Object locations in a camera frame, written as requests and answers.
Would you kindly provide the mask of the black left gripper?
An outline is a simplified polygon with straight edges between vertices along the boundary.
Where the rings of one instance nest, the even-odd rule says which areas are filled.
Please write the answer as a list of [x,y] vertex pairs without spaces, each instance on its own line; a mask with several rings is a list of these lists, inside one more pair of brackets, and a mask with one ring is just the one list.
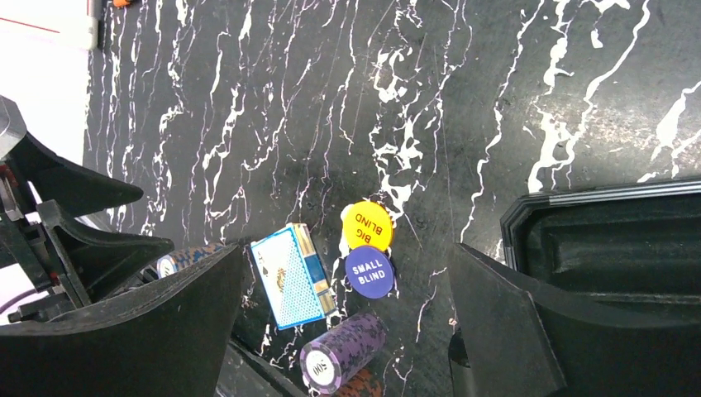
[[1,304],[8,323],[46,322],[105,299],[174,249],[171,240],[87,226],[73,217],[133,203],[133,184],[57,155],[1,98],[1,266],[19,265],[30,287]]

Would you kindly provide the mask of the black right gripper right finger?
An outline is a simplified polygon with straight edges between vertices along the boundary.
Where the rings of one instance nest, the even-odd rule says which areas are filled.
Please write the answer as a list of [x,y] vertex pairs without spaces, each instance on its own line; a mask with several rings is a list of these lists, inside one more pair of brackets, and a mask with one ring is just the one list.
[[697,396],[700,324],[600,304],[462,243],[451,291],[479,396]]

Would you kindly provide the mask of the blue orange poker chip stack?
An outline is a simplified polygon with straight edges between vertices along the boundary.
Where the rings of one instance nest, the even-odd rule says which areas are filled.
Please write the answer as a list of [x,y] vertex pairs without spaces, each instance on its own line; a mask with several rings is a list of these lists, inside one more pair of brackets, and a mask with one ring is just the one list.
[[217,242],[206,246],[196,246],[173,251],[162,256],[156,262],[156,271],[160,278],[179,272],[194,263],[220,251],[225,245]]

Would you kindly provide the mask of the purple 500 poker chip stack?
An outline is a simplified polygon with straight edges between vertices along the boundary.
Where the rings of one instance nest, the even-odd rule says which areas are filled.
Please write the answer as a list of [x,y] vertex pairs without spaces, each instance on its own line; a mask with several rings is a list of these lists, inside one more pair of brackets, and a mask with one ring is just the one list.
[[332,394],[371,362],[386,340],[387,329],[378,316],[357,313],[303,347],[303,378],[316,391]]

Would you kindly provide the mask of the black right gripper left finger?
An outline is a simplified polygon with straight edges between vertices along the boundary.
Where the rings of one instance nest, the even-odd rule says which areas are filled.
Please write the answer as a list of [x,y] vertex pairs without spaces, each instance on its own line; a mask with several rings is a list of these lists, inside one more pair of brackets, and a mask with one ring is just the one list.
[[230,245],[163,279],[1,329],[4,396],[212,396],[241,306]]

